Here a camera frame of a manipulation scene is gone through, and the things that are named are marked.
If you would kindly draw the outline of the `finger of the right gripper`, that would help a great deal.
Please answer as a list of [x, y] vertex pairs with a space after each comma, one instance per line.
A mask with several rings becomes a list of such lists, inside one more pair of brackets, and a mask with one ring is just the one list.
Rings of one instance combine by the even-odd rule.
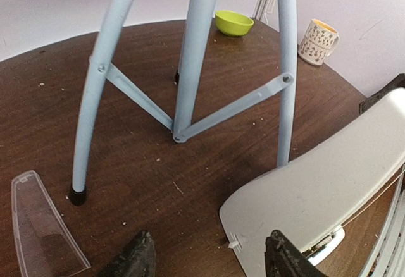
[[398, 74], [382, 89], [380, 89], [373, 95], [369, 96], [367, 99], [365, 99], [359, 104], [359, 114], [363, 114], [365, 111], [371, 108], [375, 103], [377, 103], [381, 98], [383, 98], [386, 94], [388, 94], [392, 90], [395, 90], [397, 88], [404, 88], [405, 85], [404, 82], [405, 82], [405, 74], [404, 73]]

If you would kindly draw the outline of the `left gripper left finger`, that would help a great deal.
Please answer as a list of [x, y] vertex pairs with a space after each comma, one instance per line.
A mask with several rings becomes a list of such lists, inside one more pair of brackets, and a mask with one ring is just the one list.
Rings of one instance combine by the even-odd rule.
[[149, 277], [156, 273], [154, 240], [147, 230], [141, 230], [129, 241], [97, 276]]

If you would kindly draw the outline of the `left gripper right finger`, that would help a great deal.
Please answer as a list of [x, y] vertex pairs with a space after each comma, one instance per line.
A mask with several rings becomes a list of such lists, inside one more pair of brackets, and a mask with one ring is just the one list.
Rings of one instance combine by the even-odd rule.
[[265, 272], [267, 277], [325, 277], [280, 231], [266, 238]]

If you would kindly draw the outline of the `grey metronome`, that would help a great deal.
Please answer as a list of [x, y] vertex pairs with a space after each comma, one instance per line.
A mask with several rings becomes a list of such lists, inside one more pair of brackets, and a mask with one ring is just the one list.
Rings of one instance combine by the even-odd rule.
[[342, 226], [404, 164], [404, 89], [307, 153], [234, 192], [220, 219], [246, 276], [265, 275], [265, 240], [280, 230], [305, 252]]

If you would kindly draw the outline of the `clear metronome front cover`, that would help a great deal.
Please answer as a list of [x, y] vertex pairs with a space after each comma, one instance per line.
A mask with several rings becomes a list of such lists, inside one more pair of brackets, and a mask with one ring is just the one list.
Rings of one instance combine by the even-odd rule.
[[75, 276], [91, 268], [34, 170], [13, 178], [11, 210], [22, 276]]

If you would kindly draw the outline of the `light blue music stand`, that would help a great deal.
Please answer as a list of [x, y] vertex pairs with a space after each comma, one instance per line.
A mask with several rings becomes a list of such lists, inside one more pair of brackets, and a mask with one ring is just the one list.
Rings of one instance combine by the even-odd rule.
[[277, 166], [289, 162], [297, 77], [297, 0], [278, 0], [280, 74], [256, 90], [203, 118], [192, 122], [201, 70], [216, 0], [190, 0], [185, 22], [174, 117], [168, 116], [112, 62], [123, 24], [133, 0], [111, 0], [97, 35], [82, 94], [73, 157], [72, 184], [68, 198], [81, 206], [87, 198], [86, 175], [92, 135], [104, 84], [115, 87], [172, 131], [174, 141], [186, 142], [236, 114], [280, 94]]

